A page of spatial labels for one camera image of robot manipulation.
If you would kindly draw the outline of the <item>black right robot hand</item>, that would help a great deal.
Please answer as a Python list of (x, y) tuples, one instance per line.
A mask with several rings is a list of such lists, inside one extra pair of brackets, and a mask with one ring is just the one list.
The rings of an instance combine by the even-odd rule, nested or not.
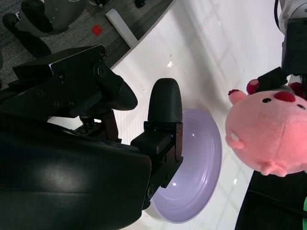
[(103, 46), (13, 68), (0, 92), (0, 227), (118, 230), (136, 222), (183, 162), (177, 81), (153, 86), (144, 131), (122, 144), (114, 111), (138, 100)]

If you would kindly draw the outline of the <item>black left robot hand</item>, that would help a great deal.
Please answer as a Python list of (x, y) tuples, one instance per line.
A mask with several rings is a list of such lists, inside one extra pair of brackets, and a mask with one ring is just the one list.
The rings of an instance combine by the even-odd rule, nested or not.
[(287, 77), (299, 76), (300, 82), (289, 84), (297, 96), (307, 98), (307, 19), (290, 19), (282, 44), (282, 64), (258, 77), (255, 92), (277, 90), (287, 84)]

